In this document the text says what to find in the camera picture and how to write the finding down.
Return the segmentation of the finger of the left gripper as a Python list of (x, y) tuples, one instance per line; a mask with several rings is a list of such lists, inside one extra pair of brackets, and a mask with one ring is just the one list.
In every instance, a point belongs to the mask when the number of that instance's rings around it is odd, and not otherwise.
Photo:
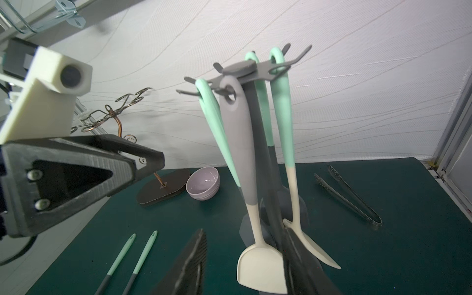
[(163, 152), (116, 135), (1, 145), (1, 236), (33, 237), (153, 174), (140, 157)]

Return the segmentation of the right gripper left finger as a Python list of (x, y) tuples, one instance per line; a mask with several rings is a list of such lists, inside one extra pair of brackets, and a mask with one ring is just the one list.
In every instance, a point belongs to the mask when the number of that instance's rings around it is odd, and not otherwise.
[(207, 235), (198, 229), (151, 295), (201, 295), (207, 262)]

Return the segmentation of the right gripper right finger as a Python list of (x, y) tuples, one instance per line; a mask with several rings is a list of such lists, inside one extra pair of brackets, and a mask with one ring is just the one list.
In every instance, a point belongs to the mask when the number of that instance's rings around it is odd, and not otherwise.
[(282, 234), (285, 284), (289, 295), (340, 295), (339, 288), (325, 274), (292, 229)]

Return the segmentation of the cream spatula grey handle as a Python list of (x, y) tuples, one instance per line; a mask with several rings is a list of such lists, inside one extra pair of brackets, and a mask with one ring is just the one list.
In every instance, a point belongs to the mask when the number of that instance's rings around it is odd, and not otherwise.
[(256, 160), (250, 111), (243, 88), (236, 77), (225, 76), (220, 82), (224, 90), (232, 90), (234, 99), (220, 99), (222, 124), (231, 157), (236, 168), (239, 187), (250, 220), (254, 244), (247, 247), (237, 263), (237, 281), (253, 290), (285, 294), (285, 273), (282, 254), (263, 237), (259, 217)]

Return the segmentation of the grey spatula green handle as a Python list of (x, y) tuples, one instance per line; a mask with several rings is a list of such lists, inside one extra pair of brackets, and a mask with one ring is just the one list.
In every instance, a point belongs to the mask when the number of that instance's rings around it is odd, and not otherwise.
[(156, 238), (158, 236), (158, 231), (154, 231), (151, 236), (149, 237), (145, 247), (143, 248), (143, 251), (141, 252), (141, 255), (140, 255), (140, 258), (138, 259), (138, 262), (136, 263), (136, 266), (132, 272), (132, 275), (122, 293), (122, 295), (128, 295), (129, 292), (131, 291), (132, 289), (132, 286), (134, 284), (134, 281), (136, 280), (138, 274), (139, 274), (139, 271), (141, 270), (149, 252), (151, 251), (151, 248), (154, 244), (154, 242), (156, 241)]
[(104, 293), (104, 291), (106, 290), (106, 288), (109, 285), (109, 281), (111, 280), (111, 277), (113, 276), (113, 274), (116, 271), (117, 267), (119, 266), (120, 262), (124, 259), (124, 256), (129, 251), (129, 249), (132, 246), (135, 238), (136, 238), (136, 234), (132, 234), (127, 239), (124, 246), (120, 250), (119, 254), (115, 258), (114, 262), (111, 264), (111, 267), (109, 268), (107, 274), (105, 275), (105, 277), (104, 277), (103, 281), (101, 282), (100, 286), (98, 287), (97, 291), (95, 292), (95, 295), (102, 295)]

